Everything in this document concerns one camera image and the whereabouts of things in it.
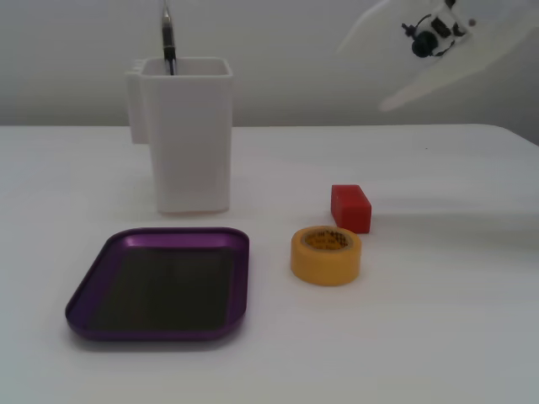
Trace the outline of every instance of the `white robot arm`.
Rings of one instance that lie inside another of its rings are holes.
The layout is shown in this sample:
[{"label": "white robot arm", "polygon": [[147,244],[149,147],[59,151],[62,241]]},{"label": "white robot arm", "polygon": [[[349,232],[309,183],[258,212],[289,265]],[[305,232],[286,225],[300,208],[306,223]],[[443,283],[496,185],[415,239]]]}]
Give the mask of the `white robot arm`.
[{"label": "white robot arm", "polygon": [[359,18],[338,52],[368,57],[376,51],[372,38],[410,38],[423,69],[381,103],[388,111],[483,71],[538,27],[539,0],[382,0]]}]

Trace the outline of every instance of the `purple tray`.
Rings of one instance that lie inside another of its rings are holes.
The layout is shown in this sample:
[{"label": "purple tray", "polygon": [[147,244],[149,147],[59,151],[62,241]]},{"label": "purple tray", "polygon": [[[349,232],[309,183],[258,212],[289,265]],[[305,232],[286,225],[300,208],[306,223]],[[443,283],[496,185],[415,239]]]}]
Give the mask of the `purple tray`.
[{"label": "purple tray", "polygon": [[247,308],[249,239],[229,228],[133,229],[112,236],[66,307],[99,341],[204,341]]}]

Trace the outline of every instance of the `white wall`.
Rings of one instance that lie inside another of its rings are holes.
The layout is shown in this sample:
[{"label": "white wall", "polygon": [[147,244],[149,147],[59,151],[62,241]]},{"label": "white wall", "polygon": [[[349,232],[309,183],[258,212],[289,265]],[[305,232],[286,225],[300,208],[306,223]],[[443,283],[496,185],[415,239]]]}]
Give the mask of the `white wall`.
[{"label": "white wall", "polygon": [[[236,125],[487,123],[539,143],[537,32],[487,73],[383,114],[416,60],[334,54],[376,0],[169,2],[180,55],[231,63]],[[3,0],[0,124],[126,125],[123,72],[161,55],[159,35],[158,0]]]}]

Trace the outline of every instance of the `red block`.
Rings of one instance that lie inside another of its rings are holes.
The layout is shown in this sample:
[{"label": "red block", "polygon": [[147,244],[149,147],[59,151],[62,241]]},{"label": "red block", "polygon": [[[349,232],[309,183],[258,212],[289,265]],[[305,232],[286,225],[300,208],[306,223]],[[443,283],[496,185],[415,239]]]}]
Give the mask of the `red block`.
[{"label": "red block", "polygon": [[359,185],[331,187],[331,214],[335,224],[356,234],[371,230],[372,206]]}]

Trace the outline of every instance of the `white container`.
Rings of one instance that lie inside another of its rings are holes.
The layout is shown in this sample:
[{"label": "white container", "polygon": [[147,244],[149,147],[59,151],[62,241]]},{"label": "white container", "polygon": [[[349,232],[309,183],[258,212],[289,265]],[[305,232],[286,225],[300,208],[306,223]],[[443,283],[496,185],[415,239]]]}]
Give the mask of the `white container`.
[{"label": "white container", "polygon": [[232,71],[223,59],[185,57],[168,76],[161,58],[126,73],[133,143],[149,143],[163,213],[230,203]]}]

